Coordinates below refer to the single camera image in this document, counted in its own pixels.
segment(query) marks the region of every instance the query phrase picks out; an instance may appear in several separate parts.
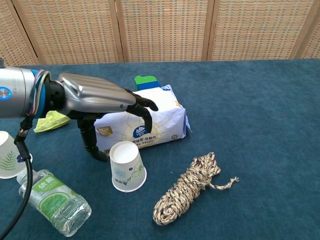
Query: robotic finger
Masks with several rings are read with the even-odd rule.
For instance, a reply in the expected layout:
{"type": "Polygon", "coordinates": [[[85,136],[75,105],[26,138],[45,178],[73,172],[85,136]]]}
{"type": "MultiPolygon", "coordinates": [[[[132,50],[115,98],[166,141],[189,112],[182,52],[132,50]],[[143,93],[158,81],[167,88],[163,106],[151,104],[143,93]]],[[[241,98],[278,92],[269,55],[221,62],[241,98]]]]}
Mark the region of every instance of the robotic finger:
{"type": "Polygon", "coordinates": [[[145,98],[145,97],[141,97],[140,95],[136,94],[136,93],[133,93],[131,90],[129,89],[126,89],[125,90],[132,94],[134,97],[135,97],[135,100],[136,100],[136,103],[143,106],[143,107],[146,107],[146,108],[150,108],[152,111],[158,111],[158,107],[157,105],[150,99],[148,98],[145,98]]]}
{"type": "Polygon", "coordinates": [[[148,133],[152,131],[152,117],[148,109],[136,103],[135,105],[128,106],[126,111],[130,114],[141,117],[144,120],[144,125],[148,133]]]}

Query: blue table surface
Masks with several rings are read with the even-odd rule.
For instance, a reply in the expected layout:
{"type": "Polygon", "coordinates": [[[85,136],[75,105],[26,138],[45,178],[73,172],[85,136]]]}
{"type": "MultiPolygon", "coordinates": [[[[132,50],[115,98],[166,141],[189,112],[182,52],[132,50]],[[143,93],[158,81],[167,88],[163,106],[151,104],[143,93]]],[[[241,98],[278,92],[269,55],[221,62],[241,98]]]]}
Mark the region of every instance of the blue table surface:
{"type": "MultiPolygon", "coordinates": [[[[110,163],[85,151],[77,123],[34,133],[26,143],[33,168],[48,169],[90,204],[92,215],[72,237],[88,239],[320,239],[320,59],[140,62],[25,66],[101,77],[135,90],[134,78],[170,84],[186,108],[192,133],[141,149],[145,184],[123,193],[110,163]],[[155,204],[193,157],[215,152],[221,173],[175,222],[158,226],[155,204]]],[[[16,135],[20,119],[1,119],[16,135]]],[[[0,179],[0,232],[22,203],[15,178],[0,179]]],[[[8,240],[67,239],[28,206],[8,240]]]]}

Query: logo on tissue package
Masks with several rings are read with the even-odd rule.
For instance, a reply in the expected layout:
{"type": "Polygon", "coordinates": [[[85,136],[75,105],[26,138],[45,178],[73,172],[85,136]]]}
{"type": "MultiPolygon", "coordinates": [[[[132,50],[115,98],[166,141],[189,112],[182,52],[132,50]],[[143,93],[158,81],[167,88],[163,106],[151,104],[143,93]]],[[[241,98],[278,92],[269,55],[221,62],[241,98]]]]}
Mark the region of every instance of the logo on tissue package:
{"type": "Polygon", "coordinates": [[[133,137],[134,138],[139,138],[144,134],[147,134],[147,128],[145,126],[138,126],[134,131],[133,131],[133,137]]]}
{"type": "Polygon", "coordinates": [[[163,91],[171,91],[171,88],[168,85],[162,86],[161,88],[163,91]]]}

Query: white paper cup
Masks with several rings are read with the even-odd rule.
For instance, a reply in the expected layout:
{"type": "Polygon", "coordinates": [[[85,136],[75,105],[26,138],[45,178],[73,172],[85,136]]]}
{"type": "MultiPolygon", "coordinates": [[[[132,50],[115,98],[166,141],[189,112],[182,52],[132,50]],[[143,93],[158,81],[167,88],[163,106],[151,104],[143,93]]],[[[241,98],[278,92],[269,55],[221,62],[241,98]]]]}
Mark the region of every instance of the white paper cup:
{"type": "Polygon", "coordinates": [[[20,155],[14,138],[6,131],[0,131],[0,179],[11,179],[26,169],[26,163],[17,158],[20,155]]]}
{"type": "Polygon", "coordinates": [[[139,189],[147,179],[147,171],[139,149],[131,141],[121,141],[110,149],[110,165],[113,186],[124,193],[139,189]]]}

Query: rope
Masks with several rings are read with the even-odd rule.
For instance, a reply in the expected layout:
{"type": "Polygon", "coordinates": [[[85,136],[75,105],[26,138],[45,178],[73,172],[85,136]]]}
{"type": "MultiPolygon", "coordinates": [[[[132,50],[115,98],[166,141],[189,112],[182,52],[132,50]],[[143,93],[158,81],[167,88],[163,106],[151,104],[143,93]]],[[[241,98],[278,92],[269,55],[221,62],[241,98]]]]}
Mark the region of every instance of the rope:
{"type": "Polygon", "coordinates": [[[167,225],[184,214],[194,202],[201,190],[206,186],[213,189],[229,189],[239,178],[230,179],[226,185],[219,186],[211,183],[212,177],[220,173],[215,153],[210,152],[201,157],[194,157],[190,167],[173,184],[165,195],[154,206],[152,218],[158,225],[167,225]]]}

